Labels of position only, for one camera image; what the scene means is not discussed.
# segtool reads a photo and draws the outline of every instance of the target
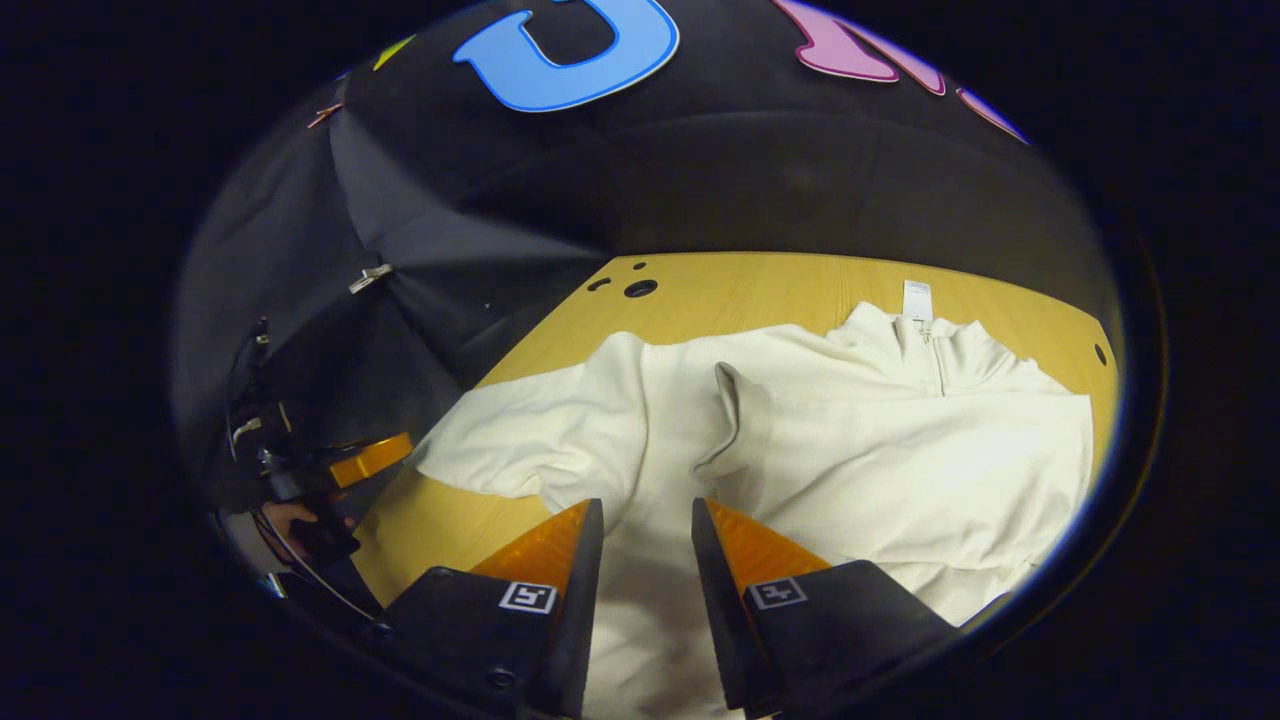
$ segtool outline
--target zipper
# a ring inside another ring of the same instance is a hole
[[[929,346],[929,350],[933,352],[933,372],[938,378],[938,397],[945,397],[947,388],[942,382],[942,356],[938,355],[938,346],[933,342],[933,331],[925,323],[920,323],[920,334],[924,337],[924,345]]]

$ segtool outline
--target hand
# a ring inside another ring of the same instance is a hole
[[[332,500],[337,502],[338,500],[342,500],[344,496],[346,493],[339,495]],[[293,520],[302,520],[303,523],[315,523],[317,520],[315,512],[307,510],[307,507],[301,502],[268,502],[262,505],[262,515],[271,521],[271,525],[275,527],[276,532],[279,532],[280,536],[284,537],[284,541],[289,543],[289,547],[292,547],[293,551],[297,552],[300,557],[306,560],[307,551],[305,547],[302,547],[302,542],[298,541],[298,538],[293,537],[292,525]],[[346,523],[348,528],[356,527],[356,521],[352,520],[351,518],[343,518],[343,523]],[[275,536],[271,534],[269,529],[264,529],[261,530],[261,533],[262,538],[266,541],[268,547],[271,548],[271,552],[275,553],[275,556],[280,560],[280,562],[293,561],[293,556],[289,555],[289,552],[280,546],[279,541],[275,539]]]

